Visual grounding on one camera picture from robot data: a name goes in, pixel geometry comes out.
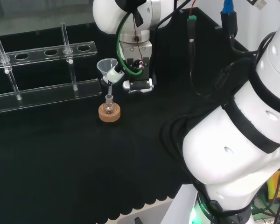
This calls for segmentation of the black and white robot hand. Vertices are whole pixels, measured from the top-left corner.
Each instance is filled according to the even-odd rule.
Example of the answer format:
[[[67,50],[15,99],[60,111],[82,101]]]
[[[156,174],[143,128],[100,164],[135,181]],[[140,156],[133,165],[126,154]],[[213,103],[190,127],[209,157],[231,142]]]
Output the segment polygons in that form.
[[[152,91],[154,84],[150,74],[150,57],[152,55],[152,44],[150,41],[139,44],[120,42],[119,50],[126,67],[139,75],[129,74],[123,67],[119,67],[119,60],[101,78],[105,86],[112,86],[122,81],[123,89],[129,93]]]

